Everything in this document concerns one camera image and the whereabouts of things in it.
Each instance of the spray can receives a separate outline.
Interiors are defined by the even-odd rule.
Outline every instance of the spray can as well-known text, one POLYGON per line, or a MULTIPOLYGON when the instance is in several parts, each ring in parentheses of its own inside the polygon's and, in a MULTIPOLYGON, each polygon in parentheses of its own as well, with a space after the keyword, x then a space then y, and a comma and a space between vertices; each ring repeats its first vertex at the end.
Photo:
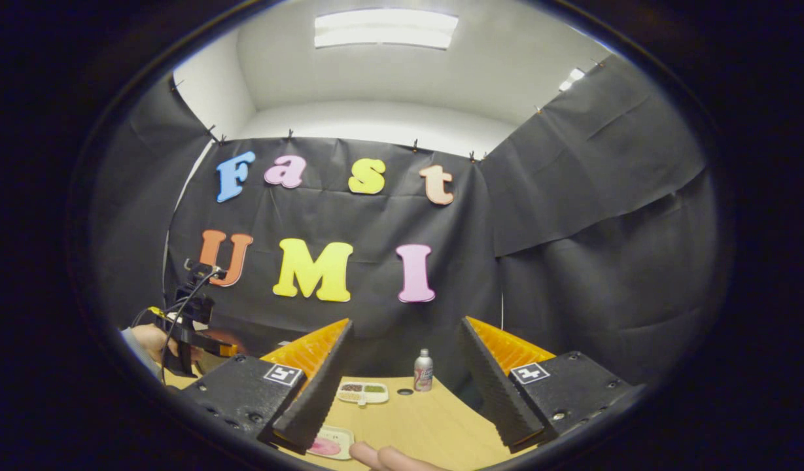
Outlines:
POLYGON ((434 379, 434 361, 428 355, 428 349, 419 351, 419 358, 413 362, 413 388, 416 391, 431 391, 434 379))

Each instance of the table surface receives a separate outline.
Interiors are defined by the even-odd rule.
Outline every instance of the table surface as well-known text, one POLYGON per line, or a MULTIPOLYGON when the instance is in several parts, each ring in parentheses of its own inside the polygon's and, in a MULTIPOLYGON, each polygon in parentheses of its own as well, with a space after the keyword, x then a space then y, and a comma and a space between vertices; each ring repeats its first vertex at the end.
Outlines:
MULTIPOLYGON (((180 378, 166 372, 166 384, 183 389, 195 379, 180 378)), ((413 378, 354 378, 387 386, 390 400, 383 404, 356 403, 335 399, 324 425, 350 430, 356 441, 368 442, 378 449, 393 445, 399 451, 454 471, 474 470, 515 458, 533 447, 512 454, 500 442, 494 424, 465 405, 434 378, 428 392, 402 396, 397 391, 412 389, 413 378)), ((296 458, 342 471, 366 471, 368 467, 354 459, 336 460, 312 454, 305 456, 282 450, 296 458)))

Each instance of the pink letter i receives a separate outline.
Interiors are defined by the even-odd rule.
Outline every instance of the pink letter i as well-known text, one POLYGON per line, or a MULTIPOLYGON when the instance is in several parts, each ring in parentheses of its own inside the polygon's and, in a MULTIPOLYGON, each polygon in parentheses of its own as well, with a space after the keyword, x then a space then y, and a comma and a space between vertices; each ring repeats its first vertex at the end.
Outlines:
POLYGON ((396 253, 402 257, 404 271, 404 289, 399 293, 399 301, 433 301, 437 295, 428 287, 428 269, 425 265, 425 257, 431 253, 431 247, 419 244, 399 245, 396 253))

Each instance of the white ceiling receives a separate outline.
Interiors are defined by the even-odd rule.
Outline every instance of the white ceiling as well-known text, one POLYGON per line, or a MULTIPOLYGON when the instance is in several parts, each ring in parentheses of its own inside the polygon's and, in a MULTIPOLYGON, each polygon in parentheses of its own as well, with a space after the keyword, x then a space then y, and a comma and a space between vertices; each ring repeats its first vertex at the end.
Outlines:
POLYGON ((547 104, 572 69, 610 53, 518 0, 290 0, 240 27, 237 53, 257 110, 318 101, 401 101, 512 124, 547 104), (315 50, 315 17, 363 8, 459 17, 449 50, 358 44, 315 50))

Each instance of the ceiling light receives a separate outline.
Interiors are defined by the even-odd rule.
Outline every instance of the ceiling light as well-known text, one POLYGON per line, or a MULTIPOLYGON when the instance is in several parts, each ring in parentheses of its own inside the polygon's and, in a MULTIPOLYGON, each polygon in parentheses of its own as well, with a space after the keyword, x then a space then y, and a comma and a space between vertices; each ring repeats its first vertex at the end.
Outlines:
POLYGON ((447 50, 458 18, 405 9, 369 9, 315 18, 315 48, 343 44, 410 44, 447 50))

